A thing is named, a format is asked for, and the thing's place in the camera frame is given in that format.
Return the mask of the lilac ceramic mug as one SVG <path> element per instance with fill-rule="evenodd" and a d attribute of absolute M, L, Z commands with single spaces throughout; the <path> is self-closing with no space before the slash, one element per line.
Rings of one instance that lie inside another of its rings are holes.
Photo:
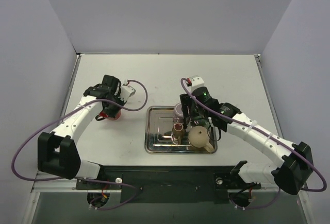
<path fill-rule="evenodd" d="M 173 110 L 173 122 L 174 123 L 183 123 L 184 122 L 184 114 L 182 111 L 182 104 L 178 103 L 175 105 Z"/>

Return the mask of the small dark brown cup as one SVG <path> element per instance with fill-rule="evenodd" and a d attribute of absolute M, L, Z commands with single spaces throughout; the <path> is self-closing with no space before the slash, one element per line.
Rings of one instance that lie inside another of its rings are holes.
<path fill-rule="evenodd" d="M 184 127 L 181 123 L 175 123 L 172 128 L 172 138 L 181 144 L 185 135 Z"/>

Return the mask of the red ceramic mug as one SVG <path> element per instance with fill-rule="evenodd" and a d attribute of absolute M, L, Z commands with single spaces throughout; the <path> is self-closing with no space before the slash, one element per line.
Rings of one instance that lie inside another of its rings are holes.
<path fill-rule="evenodd" d="M 96 121 L 103 121 L 103 120 L 117 120 L 121 116 L 121 110 L 119 110 L 117 113 L 107 114 L 104 111 L 100 112 L 96 117 Z"/>

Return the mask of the cream ceramic mug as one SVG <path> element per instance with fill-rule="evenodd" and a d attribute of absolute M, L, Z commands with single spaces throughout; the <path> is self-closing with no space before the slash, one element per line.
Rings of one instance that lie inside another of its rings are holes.
<path fill-rule="evenodd" d="M 214 147 L 210 143 L 208 131 L 203 126 L 195 126 L 188 133 L 188 141 L 195 148 L 204 148 L 208 153 L 214 151 Z"/>

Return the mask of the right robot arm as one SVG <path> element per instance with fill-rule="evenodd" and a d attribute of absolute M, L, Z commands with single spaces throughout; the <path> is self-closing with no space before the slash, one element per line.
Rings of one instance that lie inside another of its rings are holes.
<path fill-rule="evenodd" d="M 307 144 L 295 144 L 273 135 L 237 107 L 212 98 L 203 84 L 192 86 L 180 95 L 180 100 L 184 118 L 194 123 L 206 120 L 219 132 L 240 138 L 271 160 L 269 164 L 240 161 L 230 172 L 233 186 L 271 183 L 291 195 L 303 190 L 313 172 L 311 149 Z"/>

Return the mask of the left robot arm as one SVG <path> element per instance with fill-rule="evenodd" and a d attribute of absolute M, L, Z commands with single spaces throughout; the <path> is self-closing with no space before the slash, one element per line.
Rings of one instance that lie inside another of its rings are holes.
<path fill-rule="evenodd" d="M 102 188 L 106 176 L 101 166 L 79 156 L 76 144 L 92 120 L 99 114 L 115 118 L 135 94 L 135 89 L 113 76 L 87 88 L 74 113 L 66 117 L 50 133 L 38 137 L 38 170 L 65 179 L 87 178 L 95 189 Z"/>

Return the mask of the stainless steel tray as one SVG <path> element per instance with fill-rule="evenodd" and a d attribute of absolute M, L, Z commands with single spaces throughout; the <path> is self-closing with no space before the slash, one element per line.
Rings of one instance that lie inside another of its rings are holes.
<path fill-rule="evenodd" d="M 210 143 L 214 151 L 218 148 L 218 141 L 221 138 L 216 127 L 209 124 L 207 120 L 190 122 L 185 129 L 184 138 L 179 144 L 172 138 L 173 110 L 175 106 L 151 106 L 147 110 L 145 128 L 145 150 L 148 153 L 204 153 L 208 152 L 204 148 L 195 148 L 188 141 L 189 131 L 201 125 L 208 129 Z"/>

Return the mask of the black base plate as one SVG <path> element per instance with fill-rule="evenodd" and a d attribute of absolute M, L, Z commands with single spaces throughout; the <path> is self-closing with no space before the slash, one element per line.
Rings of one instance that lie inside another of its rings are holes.
<path fill-rule="evenodd" d="M 259 183 L 245 183 L 236 166 L 101 166 L 94 180 L 54 166 L 42 170 L 77 179 L 78 190 L 120 190 L 121 201 L 133 203 L 225 203 L 229 190 L 261 188 Z"/>

